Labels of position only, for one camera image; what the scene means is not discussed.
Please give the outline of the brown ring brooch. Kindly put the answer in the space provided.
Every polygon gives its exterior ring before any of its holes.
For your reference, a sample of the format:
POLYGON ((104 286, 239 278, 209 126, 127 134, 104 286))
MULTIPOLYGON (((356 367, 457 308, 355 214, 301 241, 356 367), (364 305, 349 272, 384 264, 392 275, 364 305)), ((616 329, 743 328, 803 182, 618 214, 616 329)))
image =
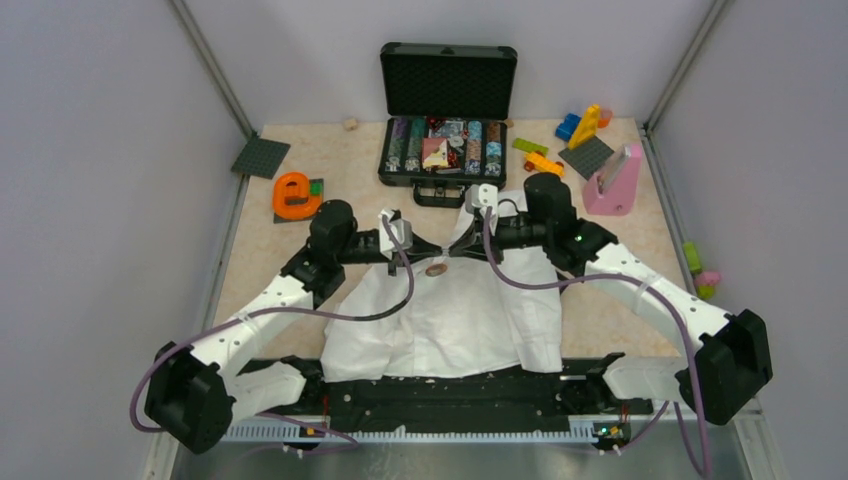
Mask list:
POLYGON ((438 277, 443 275, 448 270, 448 265, 445 263, 436 263, 428 266, 425 270, 427 277, 438 277))

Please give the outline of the white shirt garment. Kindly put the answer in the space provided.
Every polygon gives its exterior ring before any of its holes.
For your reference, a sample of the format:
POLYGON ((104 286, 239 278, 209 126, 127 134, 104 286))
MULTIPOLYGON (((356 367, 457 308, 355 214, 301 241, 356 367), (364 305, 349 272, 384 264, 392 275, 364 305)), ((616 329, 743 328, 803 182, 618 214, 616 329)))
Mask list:
POLYGON ((561 368, 562 306, 549 288, 556 272, 539 247, 508 250, 499 265, 515 288, 487 261, 439 257, 418 262, 414 280, 373 267, 340 303, 338 313, 363 316, 410 302, 378 321, 331 320, 320 358, 328 382, 391 377, 459 378, 519 365, 537 373, 561 368), (427 277, 445 263, 448 270, 427 277))

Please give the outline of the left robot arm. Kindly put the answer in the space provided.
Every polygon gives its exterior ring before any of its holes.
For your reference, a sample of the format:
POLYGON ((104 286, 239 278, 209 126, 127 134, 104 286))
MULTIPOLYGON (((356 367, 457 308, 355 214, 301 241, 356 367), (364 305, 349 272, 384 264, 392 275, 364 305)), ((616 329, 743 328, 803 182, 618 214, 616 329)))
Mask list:
POLYGON ((247 306, 190 340, 163 346, 141 383, 153 429, 201 454, 242 419, 283 405, 302 414, 314 410, 321 388, 292 365, 242 370, 301 317, 338 317, 320 307, 343 284, 345 266, 384 263, 390 271, 410 271, 413 263, 442 255, 399 211, 385 209, 378 220, 377 228, 361 231, 349 203, 324 202, 304 246, 247 306))

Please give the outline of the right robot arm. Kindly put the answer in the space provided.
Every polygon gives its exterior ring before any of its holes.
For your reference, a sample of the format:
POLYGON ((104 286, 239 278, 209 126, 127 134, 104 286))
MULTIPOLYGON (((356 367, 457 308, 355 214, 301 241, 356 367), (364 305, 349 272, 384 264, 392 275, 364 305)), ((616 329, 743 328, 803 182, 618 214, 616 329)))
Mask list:
POLYGON ((587 375, 586 397, 594 409, 612 412, 625 400, 661 400, 687 405, 701 422, 725 425, 770 382, 768 333, 758 314, 730 313, 666 279, 609 230, 580 218, 569 186, 556 175, 529 176, 524 194, 524 210, 502 215, 496 187, 471 186, 464 207, 472 222, 449 255, 486 260, 502 282, 522 290, 593 286, 627 306, 681 355, 607 355, 587 375), (500 269, 506 251, 530 247, 541 248, 565 278, 533 285, 500 269))

